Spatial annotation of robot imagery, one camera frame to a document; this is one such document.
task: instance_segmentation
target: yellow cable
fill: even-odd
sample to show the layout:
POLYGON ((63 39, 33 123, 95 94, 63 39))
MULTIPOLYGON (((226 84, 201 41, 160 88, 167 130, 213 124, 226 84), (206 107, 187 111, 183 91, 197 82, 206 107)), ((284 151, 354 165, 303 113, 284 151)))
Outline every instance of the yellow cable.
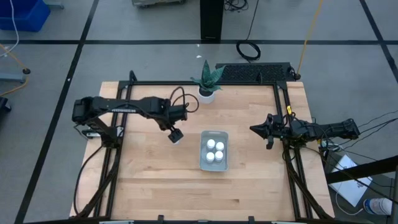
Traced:
POLYGON ((315 12, 315 15, 313 16, 310 30, 308 31, 308 34, 307 34, 307 36, 305 38, 304 47, 303 47, 303 50, 301 52, 301 57, 300 57, 300 63, 298 64, 297 74, 300 73, 301 64, 303 63, 303 58, 304 58, 304 52, 305 52, 305 49, 307 48, 307 41, 312 35, 312 30, 315 27, 315 22, 317 21, 319 12, 321 11, 322 3, 323 3, 323 0, 319 0, 318 9, 315 12))
MULTIPOLYGON (((1 47, 3 50, 5 50, 5 51, 7 52, 7 49, 6 49, 3 45, 0 44, 0 47, 1 47)), ((17 58, 13 53, 8 52, 8 54, 9 54, 9 55, 10 55, 22 68, 27 69, 27 67, 26 67, 20 60, 18 60, 18 58, 17 58)), ((2 96, 4 96, 4 95, 7 95, 7 94, 9 94, 9 93, 12 93, 12 92, 14 92, 14 91, 17 91, 17 90, 19 90, 19 89, 21 89, 21 88, 24 88, 24 87, 27 85, 28 81, 29 81, 29 76, 26 75, 25 82, 24 82, 22 85, 20 85, 20 86, 18 86, 18 87, 15 87, 15 88, 13 88, 12 90, 9 90, 9 91, 7 91, 7 92, 5 92, 5 93, 1 93, 1 94, 0 94, 0 97, 2 97, 2 96)))

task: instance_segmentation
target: desk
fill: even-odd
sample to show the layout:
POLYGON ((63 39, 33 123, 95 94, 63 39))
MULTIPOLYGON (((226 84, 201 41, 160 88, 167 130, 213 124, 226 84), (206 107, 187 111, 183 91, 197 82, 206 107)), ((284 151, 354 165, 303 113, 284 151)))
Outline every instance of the desk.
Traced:
MULTIPOLYGON (((293 111, 298 118, 310 121, 303 84, 287 84, 293 111)), ((117 87, 118 82, 104 82, 99 95, 114 98, 117 87)), ((131 97, 168 98, 175 87, 134 85, 131 97)), ((184 89, 194 95, 198 91, 197 86, 184 89)), ((248 216, 254 216, 256 221, 294 220, 282 143, 276 139, 272 150, 267 150, 266 141, 249 130, 250 125, 263 123, 268 113, 277 113, 273 88, 240 85, 222 86, 222 89, 217 91, 212 104, 200 105, 196 113, 188 114, 187 121, 177 123, 176 128, 184 134, 178 145, 170 142, 169 133, 160 131, 155 121, 137 114, 128 115, 113 220, 156 220, 158 215, 164 215, 166 220, 244 221, 248 216), (198 145, 203 130, 229 133, 227 172, 200 170, 198 145)), ((196 106, 194 99, 187 97, 187 101, 196 106)), ((108 113, 101 119, 110 125, 111 117, 108 113)), ((99 145, 99 139, 89 140, 84 160, 99 145)), ((315 142, 307 146, 317 148, 315 142)), ((77 200, 80 210, 98 187, 104 152, 103 149, 96 155, 82 173, 77 200)), ((319 155, 307 149, 302 149, 301 155, 309 191, 334 216, 319 155)), ((302 195, 299 190, 297 193, 304 217, 302 195)))

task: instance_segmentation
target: potted plant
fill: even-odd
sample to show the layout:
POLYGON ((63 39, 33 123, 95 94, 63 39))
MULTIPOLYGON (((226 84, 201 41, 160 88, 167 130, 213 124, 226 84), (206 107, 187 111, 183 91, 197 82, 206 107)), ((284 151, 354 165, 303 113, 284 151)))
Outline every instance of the potted plant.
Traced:
POLYGON ((224 68, 225 66, 210 72, 210 67, 206 60, 203 65, 203 70, 201 71, 201 79, 194 79, 191 77, 193 82, 199 84, 198 100, 200 103, 208 104, 213 102, 215 99, 215 91, 221 89, 220 86, 216 85, 216 82, 223 75, 224 68))

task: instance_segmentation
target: gray floor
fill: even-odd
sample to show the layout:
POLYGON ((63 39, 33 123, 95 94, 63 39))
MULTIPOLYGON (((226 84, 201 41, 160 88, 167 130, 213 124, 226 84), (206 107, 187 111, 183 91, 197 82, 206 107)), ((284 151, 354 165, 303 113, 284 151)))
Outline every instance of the gray floor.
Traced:
MULTIPOLYGON (((40 32, 21 32, 21 39, 78 40, 92 2, 63 1, 65 9, 52 9, 40 32)), ((247 11, 224 13, 223 39, 246 38, 255 2, 249 0, 247 11)), ((367 3, 383 37, 398 40, 392 19, 398 19, 394 10, 396 1, 367 3)), ((317 5, 317 0, 261 1, 250 39, 303 40, 317 5)), ((198 7, 198 1, 188 0, 184 5, 142 10, 133 7, 129 0, 100 0, 87 39, 199 39, 198 7)), ((12 31, 0 30, 0 40, 14 38, 12 31)), ((359 1, 336 0, 325 1, 312 39, 376 40, 376 36, 359 1)), ((388 47, 398 60, 398 46, 388 47)), ((260 62, 290 62, 297 68, 301 45, 260 45, 260 48, 260 62)), ((32 74, 26 88, 7 96, 13 111, 0 120, 2 223, 12 223, 15 219, 75 50, 76 45, 19 45, 15 50, 32 74)), ((86 144, 70 120, 75 99, 97 95, 101 82, 125 80, 130 70, 135 71, 139 80, 199 77, 205 59, 211 67, 222 62, 246 62, 237 54, 235 45, 229 44, 85 45, 25 222, 69 215, 86 144)), ((21 70, 10 57, 0 58, 0 69, 14 73, 21 70)), ((301 74, 312 116, 319 123, 354 118, 362 124, 398 110, 398 84, 378 45, 309 45, 301 74)), ((2 82, 0 93, 16 85, 2 82)), ((350 150, 375 159, 394 156, 397 150, 393 139, 397 135, 398 123, 392 123, 350 150)), ((349 156, 358 164, 370 162, 354 154, 349 156)))

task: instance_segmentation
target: blue container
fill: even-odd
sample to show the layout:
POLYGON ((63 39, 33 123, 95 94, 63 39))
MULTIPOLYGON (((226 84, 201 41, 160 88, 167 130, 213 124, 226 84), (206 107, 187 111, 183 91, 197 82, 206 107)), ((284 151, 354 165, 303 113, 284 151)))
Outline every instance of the blue container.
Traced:
MULTIPOLYGON (((18 31, 38 32, 50 14, 43 0, 12 0, 18 31)), ((14 30, 10 0, 0 0, 0 29, 14 30)))

